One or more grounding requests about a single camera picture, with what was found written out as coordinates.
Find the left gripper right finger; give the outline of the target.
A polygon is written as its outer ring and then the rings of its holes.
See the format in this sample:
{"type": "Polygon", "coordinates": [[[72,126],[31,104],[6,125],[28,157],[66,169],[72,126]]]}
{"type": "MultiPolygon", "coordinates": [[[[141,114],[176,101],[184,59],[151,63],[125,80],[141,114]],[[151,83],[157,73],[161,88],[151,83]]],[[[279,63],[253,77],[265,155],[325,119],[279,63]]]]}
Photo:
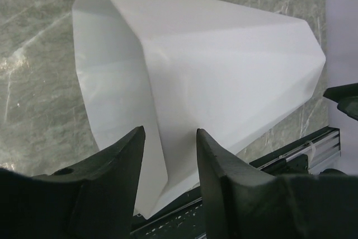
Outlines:
{"type": "Polygon", "coordinates": [[[264,238],[268,225],[255,207],[274,176],[239,159],[204,129],[196,132],[196,151],[207,238],[264,238]]]}

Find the large white faceted container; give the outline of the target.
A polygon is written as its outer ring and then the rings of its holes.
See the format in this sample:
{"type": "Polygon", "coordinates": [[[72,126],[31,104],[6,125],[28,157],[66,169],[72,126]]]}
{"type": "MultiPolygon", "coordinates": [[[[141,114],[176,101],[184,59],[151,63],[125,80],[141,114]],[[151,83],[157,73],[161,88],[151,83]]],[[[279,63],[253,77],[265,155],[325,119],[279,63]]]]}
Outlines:
{"type": "Polygon", "coordinates": [[[144,218],[199,183],[198,129],[239,153],[312,97],[326,61],[306,21],[219,0],[75,0],[72,19],[99,149],[145,129],[144,218]]]}

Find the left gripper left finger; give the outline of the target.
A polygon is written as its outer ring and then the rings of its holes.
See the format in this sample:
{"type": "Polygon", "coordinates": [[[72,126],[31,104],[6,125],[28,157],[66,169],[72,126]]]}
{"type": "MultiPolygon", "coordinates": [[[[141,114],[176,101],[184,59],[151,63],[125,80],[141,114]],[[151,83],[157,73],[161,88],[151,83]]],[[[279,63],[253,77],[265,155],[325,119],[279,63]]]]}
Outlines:
{"type": "Polygon", "coordinates": [[[36,238],[129,238],[145,130],[36,182],[36,238]]]}

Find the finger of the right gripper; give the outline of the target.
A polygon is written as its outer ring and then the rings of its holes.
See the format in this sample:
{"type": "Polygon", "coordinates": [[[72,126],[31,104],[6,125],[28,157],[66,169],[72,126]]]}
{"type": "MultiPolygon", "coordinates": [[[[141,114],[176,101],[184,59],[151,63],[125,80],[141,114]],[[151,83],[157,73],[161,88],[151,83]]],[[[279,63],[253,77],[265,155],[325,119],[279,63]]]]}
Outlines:
{"type": "Polygon", "coordinates": [[[337,109],[348,117],[357,120],[358,84],[327,88],[323,96],[337,104],[337,109]]]}

